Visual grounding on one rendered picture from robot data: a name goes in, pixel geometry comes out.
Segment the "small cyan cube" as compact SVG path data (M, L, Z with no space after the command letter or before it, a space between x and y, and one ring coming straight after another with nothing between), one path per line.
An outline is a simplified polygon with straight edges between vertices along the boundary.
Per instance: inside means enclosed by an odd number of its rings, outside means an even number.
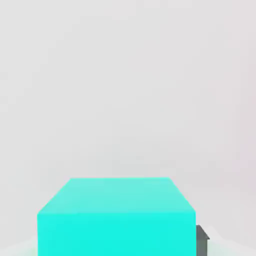
M168 177L72 178L37 214L38 256L196 256L196 212Z

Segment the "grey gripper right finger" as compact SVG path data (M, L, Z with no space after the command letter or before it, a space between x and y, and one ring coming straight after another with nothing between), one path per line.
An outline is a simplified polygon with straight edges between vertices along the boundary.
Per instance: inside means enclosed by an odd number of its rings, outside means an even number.
M201 225L196 225L196 256L238 256L238 253L227 245L223 239L210 239Z

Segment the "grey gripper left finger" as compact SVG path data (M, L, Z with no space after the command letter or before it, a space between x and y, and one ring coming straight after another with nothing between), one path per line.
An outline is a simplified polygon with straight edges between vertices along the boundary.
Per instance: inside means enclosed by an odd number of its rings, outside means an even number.
M7 256L38 256L38 241L33 237L27 241L15 244L7 252Z

